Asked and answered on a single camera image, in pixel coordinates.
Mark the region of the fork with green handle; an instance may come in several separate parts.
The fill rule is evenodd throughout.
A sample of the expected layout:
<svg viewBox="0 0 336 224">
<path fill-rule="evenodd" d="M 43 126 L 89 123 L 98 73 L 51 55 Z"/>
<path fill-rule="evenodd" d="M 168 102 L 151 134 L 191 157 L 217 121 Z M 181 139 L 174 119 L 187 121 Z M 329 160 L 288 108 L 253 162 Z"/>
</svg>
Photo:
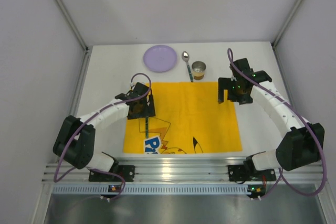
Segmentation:
<svg viewBox="0 0 336 224">
<path fill-rule="evenodd" d="M 149 117 L 145 117 L 145 138 L 149 138 Z"/>
</svg>

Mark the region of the yellow Pikachu cloth placemat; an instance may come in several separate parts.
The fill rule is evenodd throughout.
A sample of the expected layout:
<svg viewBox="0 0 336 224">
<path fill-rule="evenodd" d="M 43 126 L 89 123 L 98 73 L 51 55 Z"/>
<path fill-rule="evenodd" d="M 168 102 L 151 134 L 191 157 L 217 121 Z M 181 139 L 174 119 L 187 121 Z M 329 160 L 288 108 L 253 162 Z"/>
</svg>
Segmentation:
<svg viewBox="0 0 336 224">
<path fill-rule="evenodd" d="M 204 154 L 240 152 L 235 106 L 218 103 L 217 82 L 152 84 L 155 116 L 128 120 L 123 152 L 129 154 Z"/>
</svg>

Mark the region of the purple plastic plate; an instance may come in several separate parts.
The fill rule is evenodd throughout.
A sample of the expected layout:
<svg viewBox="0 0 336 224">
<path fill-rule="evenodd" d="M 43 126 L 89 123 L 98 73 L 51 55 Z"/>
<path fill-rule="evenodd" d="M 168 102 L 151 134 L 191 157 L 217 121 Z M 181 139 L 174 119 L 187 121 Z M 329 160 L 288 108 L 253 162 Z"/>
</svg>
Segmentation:
<svg viewBox="0 0 336 224">
<path fill-rule="evenodd" d="M 176 51 L 167 45 L 155 45 L 143 55 L 145 66 L 153 72 L 167 72 L 177 64 Z"/>
</svg>

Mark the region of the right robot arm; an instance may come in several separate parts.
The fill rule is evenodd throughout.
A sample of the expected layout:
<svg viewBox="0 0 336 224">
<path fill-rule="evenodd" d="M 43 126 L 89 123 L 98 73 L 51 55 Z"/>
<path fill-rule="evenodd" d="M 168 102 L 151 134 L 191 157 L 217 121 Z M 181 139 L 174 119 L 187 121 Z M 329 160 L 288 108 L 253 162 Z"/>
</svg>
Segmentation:
<svg viewBox="0 0 336 224">
<path fill-rule="evenodd" d="M 321 155 L 312 134 L 323 145 L 323 126 L 299 119 L 286 106 L 286 100 L 272 78 L 263 70 L 253 71 L 246 58 L 231 63 L 230 69 L 232 77 L 218 79 L 218 102 L 228 100 L 240 105 L 258 103 L 282 138 L 276 149 L 248 156 L 244 162 L 246 169 L 251 173 L 272 168 L 291 171 L 319 161 Z"/>
</svg>

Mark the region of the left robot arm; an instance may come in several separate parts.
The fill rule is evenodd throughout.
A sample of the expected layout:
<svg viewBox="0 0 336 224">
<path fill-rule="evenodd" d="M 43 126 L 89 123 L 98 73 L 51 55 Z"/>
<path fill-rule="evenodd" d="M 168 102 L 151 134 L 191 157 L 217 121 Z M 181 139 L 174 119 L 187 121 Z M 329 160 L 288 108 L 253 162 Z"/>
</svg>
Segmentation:
<svg viewBox="0 0 336 224">
<path fill-rule="evenodd" d="M 53 153 L 76 169 L 111 171 L 117 160 L 107 154 L 107 140 L 97 136 L 99 131 L 121 119 L 140 119 L 155 116 L 152 90 L 136 83 L 127 93 L 120 93 L 105 106 L 75 117 L 64 119 L 53 146 Z"/>
</svg>

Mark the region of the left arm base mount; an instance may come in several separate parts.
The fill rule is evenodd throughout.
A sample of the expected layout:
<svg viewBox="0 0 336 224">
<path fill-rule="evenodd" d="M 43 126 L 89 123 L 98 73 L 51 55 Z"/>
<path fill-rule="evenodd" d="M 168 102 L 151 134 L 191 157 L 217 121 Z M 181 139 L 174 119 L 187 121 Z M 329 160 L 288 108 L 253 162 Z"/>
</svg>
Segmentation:
<svg viewBox="0 0 336 224">
<path fill-rule="evenodd" d="M 109 173 L 114 173 L 121 176 L 126 182 L 133 182 L 135 176 L 134 165 L 117 165 L 112 168 Z M 90 182 L 120 182 L 121 179 L 116 176 L 108 175 L 107 172 L 101 173 L 95 170 L 90 171 Z"/>
</svg>

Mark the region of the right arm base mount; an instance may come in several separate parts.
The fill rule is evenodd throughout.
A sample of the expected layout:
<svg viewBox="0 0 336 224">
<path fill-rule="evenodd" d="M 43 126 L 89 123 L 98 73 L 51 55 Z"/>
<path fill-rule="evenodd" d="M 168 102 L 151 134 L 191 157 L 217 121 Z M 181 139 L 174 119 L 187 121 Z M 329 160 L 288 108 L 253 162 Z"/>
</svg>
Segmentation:
<svg viewBox="0 0 336 224">
<path fill-rule="evenodd" d="M 245 182 L 275 182 L 276 174 L 274 169 L 256 170 L 250 161 L 243 161 L 242 164 L 228 165 L 230 182 L 243 184 Z"/>
</svg>

